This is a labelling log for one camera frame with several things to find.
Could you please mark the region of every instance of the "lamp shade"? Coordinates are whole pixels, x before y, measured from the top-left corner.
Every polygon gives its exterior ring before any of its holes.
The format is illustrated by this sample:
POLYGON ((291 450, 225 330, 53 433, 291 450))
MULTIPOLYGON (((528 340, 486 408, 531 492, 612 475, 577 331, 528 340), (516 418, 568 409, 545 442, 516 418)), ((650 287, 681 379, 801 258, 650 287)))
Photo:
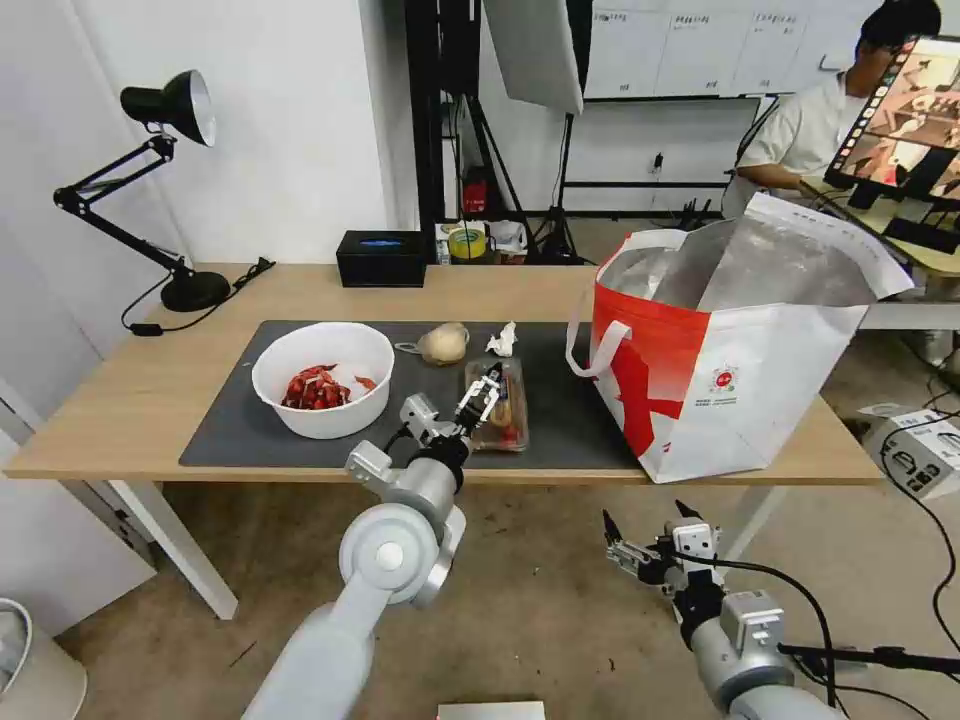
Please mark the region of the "lamp shade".
POLYGON ((132 119, 142 123, 173 125, 196 143, 212 147, 217 135, 213 103, 203 76, 186 70, 162 90, 127 87, 120 91, 120 105, 132 119))

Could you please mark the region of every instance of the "desk lamp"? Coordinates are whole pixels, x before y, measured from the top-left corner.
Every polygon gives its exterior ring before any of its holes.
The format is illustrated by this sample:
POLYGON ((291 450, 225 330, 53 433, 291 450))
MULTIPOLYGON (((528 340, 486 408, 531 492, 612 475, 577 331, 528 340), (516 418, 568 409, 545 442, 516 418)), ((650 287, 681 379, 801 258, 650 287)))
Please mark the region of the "desk lamp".
POLYGON ((160 291, 160 299, 167 309, 193 312, 215 307, 230 294, 230 283, 226 278, 218 273, 197 272, 187 267, 182 255, 138 238, 93 211, 93 204, 97 201, 173 160, 173 147, 177 140, 166 132, 166 125, 172 125, 195 143, 213 146, 217 124, 203 76, 196 70, 187 70, 160 90, 124 88, 120 93, 120 105, 130 118, 143 123, 151 135, 150 139, 83 180, 60 188, 54 192, 53 201, 61 210, 75 215, 165 267, 170 272, 171 280, 160 291), (124 177, 102 179, 150 151, 159 158, 124 177))

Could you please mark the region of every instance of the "white shirt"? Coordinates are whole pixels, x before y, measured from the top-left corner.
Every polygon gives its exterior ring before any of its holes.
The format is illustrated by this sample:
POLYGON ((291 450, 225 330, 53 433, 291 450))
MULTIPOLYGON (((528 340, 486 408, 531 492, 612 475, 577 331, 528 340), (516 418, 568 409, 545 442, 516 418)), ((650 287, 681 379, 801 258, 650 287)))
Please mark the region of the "white shirt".
POLYGON ((798 175, 823 175, 866 101, 847 95, 843 75, 787 98, 767 118, 738 167, 780 164, 798 175))

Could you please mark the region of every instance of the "man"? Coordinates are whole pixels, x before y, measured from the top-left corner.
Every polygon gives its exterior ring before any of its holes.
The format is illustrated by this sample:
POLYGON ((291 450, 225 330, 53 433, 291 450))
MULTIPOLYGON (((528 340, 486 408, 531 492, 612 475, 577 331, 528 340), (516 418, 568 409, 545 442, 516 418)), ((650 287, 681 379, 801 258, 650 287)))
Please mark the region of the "man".
MULTIPOLYGON (((861 28, 853 67, 784 100, 747 146, 737 175, 751 190, 797 197, 805 176, 826 171, 907 39, 938 34, 940 20, 935 0, 886 0, 861 28)), ((739 184, 739 194, 752 194, 739 184)))

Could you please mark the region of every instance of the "black tissue box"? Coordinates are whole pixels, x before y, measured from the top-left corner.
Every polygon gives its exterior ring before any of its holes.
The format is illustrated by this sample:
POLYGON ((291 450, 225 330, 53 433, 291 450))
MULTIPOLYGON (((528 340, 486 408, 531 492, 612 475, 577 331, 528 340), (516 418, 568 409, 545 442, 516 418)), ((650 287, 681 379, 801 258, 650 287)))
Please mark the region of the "black tissue box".
POLYGON ((423 287, 423 235, 347 230, 337 248, 337 267, 344 287, 423 287))

